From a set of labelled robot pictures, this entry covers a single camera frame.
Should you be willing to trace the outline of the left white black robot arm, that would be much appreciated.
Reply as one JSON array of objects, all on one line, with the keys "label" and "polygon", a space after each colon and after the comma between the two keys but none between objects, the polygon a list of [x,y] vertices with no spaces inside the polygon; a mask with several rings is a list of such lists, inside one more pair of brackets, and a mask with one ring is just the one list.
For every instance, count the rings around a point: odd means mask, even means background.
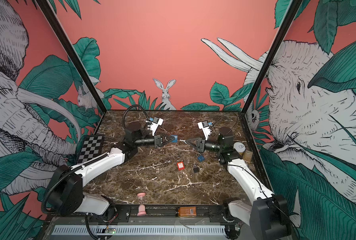
[{"label": "left white black robot arm", "polygon": [[113,219],[117,215],[115,203],[105,196],[95,196],[83,191],[85,185],[106,171],[122,165],[138,153],[139,147],[164,147],[174,136],[156,135],[159,124],[147,123],[144,127],[136,122],[126,127],[125,137],[109,152],[86,162],[68,167],[58,167],[46,189],[41,203],[44,214],[92,214]]}]

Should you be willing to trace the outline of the small black padlock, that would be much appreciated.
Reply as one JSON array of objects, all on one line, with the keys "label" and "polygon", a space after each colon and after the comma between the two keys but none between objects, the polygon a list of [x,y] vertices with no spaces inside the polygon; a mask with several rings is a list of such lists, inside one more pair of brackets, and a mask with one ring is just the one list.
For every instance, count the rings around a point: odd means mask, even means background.
[{"label": "small black padlock", "polygon": [[197,165],[193,165],[193,172],[194,173],[199,173],[200,172],[200,168]]}]

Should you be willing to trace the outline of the blue padlock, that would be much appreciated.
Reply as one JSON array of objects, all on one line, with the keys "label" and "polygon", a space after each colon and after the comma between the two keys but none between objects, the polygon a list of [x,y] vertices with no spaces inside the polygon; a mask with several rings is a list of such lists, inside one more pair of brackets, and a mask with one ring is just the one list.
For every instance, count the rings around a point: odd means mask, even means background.
[{"label": "blue padlock", "polygon": [[200,163],[202,163],[203,161],[205,161],[204,155],[203,155],[203,154],[200,154],[200,153],[197,154],[197,159],[198,159],[198,161],[199,161]]},{"label": "blue padlock", "polygon": [[178,142],[178,136],[177,135],[171,135],[171,137],[173,138],[173,140],[172,140],[173,143],[177,143]]}]

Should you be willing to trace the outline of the red padlock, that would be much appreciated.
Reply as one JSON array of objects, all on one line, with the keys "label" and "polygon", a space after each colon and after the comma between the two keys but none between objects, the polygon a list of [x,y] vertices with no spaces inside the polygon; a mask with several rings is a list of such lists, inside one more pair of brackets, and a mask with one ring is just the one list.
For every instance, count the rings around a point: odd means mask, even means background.
[{"label": "red padlock", "polygon": [[177,163],[177,167],[178,167],[178,170],[181,171],[181,170],[184,170],[185,169],[185,165],[183,162],[178,162]]}]

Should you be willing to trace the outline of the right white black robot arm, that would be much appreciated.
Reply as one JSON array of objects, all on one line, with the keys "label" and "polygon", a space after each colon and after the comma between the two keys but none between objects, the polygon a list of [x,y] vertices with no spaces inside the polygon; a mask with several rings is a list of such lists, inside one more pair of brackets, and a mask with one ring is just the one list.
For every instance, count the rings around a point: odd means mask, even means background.
[{"label": "right white black robot arm", "polygon": [[185,143],[199,153],[216,153],[219,163],[237,180],[247,194],[250,204],[242,201],[228,203],[229,214],[250,226],[257,240],[276,240],[292,234],[286,199],[275,195],[249,169],[241,152],[245,149],[234,140],[230,128],[222,127],[216,141],[209,139],[210,128],[200,127],[204,138],[192,138]]}]

